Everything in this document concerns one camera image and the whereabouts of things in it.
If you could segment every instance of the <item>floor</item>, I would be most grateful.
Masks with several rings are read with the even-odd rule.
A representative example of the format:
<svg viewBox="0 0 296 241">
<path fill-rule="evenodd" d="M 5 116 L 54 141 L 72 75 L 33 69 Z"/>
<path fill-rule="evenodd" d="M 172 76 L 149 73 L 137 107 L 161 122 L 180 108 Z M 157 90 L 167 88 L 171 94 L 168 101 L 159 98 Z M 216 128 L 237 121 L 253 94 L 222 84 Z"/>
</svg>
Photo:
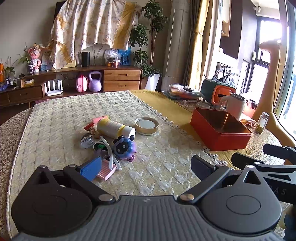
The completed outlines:
<svg viewBox="0 0 296 241">
<path fill-rule="evenodd" d="M 7 107 L 0 107 L 0 125 L 2 125 L 5 121 L 15 116 L 16 114 L 26 110 L 29 108 L 28 103 L 12 105 Z"/>
</svg>

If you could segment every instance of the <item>white router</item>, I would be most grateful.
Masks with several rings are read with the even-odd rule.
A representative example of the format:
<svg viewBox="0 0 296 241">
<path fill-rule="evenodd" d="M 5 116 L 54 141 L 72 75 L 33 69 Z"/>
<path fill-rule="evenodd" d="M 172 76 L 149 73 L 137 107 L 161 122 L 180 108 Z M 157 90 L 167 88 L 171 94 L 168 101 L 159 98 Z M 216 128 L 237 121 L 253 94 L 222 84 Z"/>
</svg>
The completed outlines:
<svg viewBox="0 0 296 241">
<path fill-rule="evenodd" d="M 50 81 L 52 81 L 53 90 L 50 89 Z M 59 95 L 63 93 L 63 82 L 61 80 L 57 80 L 57 85 L 58 85 L 58 89 L 55 89 L 55 80 L 49 80 L 47 82 L 47 85 L 46 83 L 44 83 L 45 94 L 47 96 L 51 96 L 51 95 Z"/>
</svg>

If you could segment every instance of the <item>yellow giraffe toy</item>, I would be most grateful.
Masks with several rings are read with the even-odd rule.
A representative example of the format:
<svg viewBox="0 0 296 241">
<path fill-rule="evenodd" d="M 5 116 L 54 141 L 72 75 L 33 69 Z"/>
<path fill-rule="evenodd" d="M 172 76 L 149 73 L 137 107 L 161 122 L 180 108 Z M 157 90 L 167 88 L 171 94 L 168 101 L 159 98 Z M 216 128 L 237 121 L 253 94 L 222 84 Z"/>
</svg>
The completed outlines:
<svg viewBox="0 0 296 241">
<path fill-rule="evenodd" d="M 277 41 L 271 40 L 261 43 L 259 48 L 270 53 L 270 64 L 264 88 L 252 119 L 258 121 L 262 112 L 268 113 L 269 117 L 266 128 L 275 135 L 282 146 L 294 147 L 296 145 L 296 141 L 280 125 L 276 115 L 274 114 L 274 90 L 276 87 L 277 71 L 279 67 L 280 45 Z M 291 165 L 291 163 L 286 160 L 285 165 Z"/>
</svg>

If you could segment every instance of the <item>gold lid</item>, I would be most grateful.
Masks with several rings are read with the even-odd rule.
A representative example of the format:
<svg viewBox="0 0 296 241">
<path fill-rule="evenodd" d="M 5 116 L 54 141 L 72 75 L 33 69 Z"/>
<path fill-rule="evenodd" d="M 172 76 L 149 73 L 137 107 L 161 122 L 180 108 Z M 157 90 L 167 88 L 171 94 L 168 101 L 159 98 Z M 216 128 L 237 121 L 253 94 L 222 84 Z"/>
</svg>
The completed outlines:
<svg viewBox="0 0 296 241">
<path fill-rule="evenodd" d="M 140 117 L 135 120 L 135 129 L 142 135 L 153 135 L 158 131 L 159 123 L 150 117 Z"/>
</svg>

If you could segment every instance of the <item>white mug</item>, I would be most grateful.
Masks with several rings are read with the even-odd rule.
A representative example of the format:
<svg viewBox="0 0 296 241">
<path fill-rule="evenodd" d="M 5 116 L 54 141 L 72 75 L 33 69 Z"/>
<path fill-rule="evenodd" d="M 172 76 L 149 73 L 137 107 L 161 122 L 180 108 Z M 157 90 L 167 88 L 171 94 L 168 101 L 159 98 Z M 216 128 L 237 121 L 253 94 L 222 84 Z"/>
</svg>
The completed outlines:
<svg viewBox="0 0 296 241">
<path fill-rule="evenodd" d="M 239 120 L 244 106 L 246 104 L 246 99 L 238 94 L 231 93 L 229 96 L 223 96 L 220 99 L 220 104 L 218 110 L 221 110 L 223 102 L 227 101 L 226 103 L 226 111 L 233 115 L 236 119 Z"/>
</svg>

